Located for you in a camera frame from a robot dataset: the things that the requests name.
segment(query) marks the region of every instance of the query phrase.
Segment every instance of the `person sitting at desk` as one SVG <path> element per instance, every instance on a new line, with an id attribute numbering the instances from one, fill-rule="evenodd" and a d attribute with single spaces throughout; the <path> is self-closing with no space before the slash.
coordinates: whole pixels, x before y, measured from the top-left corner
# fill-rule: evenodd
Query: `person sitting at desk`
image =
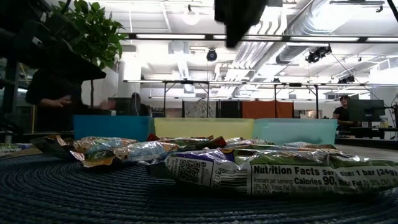
<path id="1" fill-rule="evenodd" d="M 337 107 L 333 112 L 333 119 L 337 119 L 337 124 L 339 125 L 339 129 L 347 129 L 358 125 L 356 122 L 349 121 L 348 100 L 349 96 L 340 97 L 341 106 Z"/>
<path id="2" fill-rule="evenodd" d="M 72 131 L 74 114 L 96 114 L 108 110 L 113 102 L 102 102 L 97 108 L 81 100 L 83 80 L 38 70 L 30 83 L 26 102 L 37 105 L 37 131 Z"/>

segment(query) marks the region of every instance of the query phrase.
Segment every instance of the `computer monitor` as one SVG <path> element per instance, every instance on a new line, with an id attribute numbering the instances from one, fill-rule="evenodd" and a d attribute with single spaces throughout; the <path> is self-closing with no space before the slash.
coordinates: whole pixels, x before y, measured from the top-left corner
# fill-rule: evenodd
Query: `computer monitor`
<path id="1" fill-rule="evenodd" d="M 348 118 L 350 121 L 376 122 L 386 115 L 382 100 L 349 100 Z"/>

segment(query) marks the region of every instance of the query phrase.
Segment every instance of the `teal plastic bin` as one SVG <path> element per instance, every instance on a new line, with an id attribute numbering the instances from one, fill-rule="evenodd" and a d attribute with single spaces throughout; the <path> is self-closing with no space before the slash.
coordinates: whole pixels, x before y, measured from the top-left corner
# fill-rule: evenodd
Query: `teal plastic bin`
<path id="1" fill-rule="evenodd" d="M 337 120 L 335 119 L 257 119 L 253 138 L 276 144 L 308 142 L 334 144 Z"/>
<path id="2" fill-rule="evenodd" d="M 87 136 L 119 137 L 145 141 L 155 134 L 154 119 L 148 116 L 75 115 L 75 139 Z"/>

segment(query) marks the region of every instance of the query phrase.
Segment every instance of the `dark blue woven rug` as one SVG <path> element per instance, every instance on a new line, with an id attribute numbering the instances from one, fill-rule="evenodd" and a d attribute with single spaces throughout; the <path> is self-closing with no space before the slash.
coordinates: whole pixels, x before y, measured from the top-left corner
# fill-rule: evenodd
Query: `dark blue woven rug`
<path id="1" fill-rule="evenodd" d="M 131 164 L 0 160 L 0 223 L 398 223 L 397 196 L 394 189 L 355 198 L 238 197 L 155 179 Z"/>

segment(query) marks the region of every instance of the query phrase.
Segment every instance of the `barcode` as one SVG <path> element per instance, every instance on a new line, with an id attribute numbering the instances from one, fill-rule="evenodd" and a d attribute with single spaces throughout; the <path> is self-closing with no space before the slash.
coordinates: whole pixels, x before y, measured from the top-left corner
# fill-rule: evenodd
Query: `barcode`
<path id="1" fill-rule="evenodd" d="M 206 167 L 206 162 L 181 159 L 178 164 L 178 179 L 198 183 L 201 167 Z"/>
<path id="2" fill-rule="evenodd" d="M 247 191 L 248 186 L 248 170 L 226 170 L 219 168 L 220 174 L 220 185 L 222 187 L 233 187 L 237 192 Z"/>

